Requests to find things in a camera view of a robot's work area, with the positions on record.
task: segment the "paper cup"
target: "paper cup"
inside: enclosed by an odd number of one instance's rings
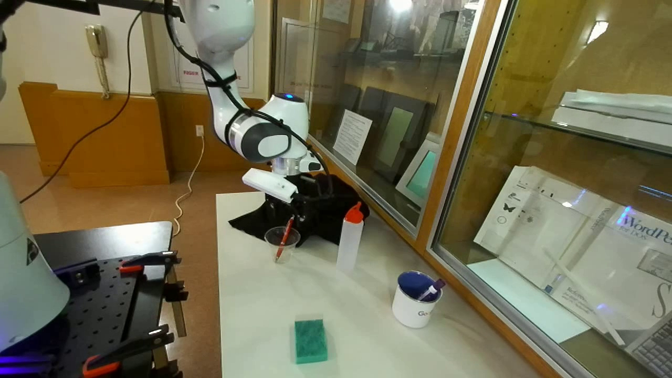
[[[406,270],[397,277],[393,314],[407,327],[425,327],[443,290],[429,295],[435,282],[420,270]]]

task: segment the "white tabletop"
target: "white tabletop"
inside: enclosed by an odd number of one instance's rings
[[[330,241],[310,237],[273,263],[273,245],[229,225],[260,204],[257,192],[217,195],[224,378],[535,377],[449,287],[427,327],[401,325],[391,310],[394,280],[427,267],[375,217],[363,225],[354,270],[342,274]],[[294,363],[297,319],[326,322],[327,362]]]

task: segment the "small bottle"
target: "small bottle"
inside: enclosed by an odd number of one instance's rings
[[[359,241],[363,231],[361,202],[357,202],[342,219],[335,267],[352,270],[359,254]]]

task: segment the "black breadboard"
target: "black breadboard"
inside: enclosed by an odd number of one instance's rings
[[[70,299],[66,307],[70,333],[54,366],[57,378],[82,377],[89,358],[101,356],[123,340],[139,280],[122,277],[117,274],[122,263],[122,258],[99,261],[99,287]]]

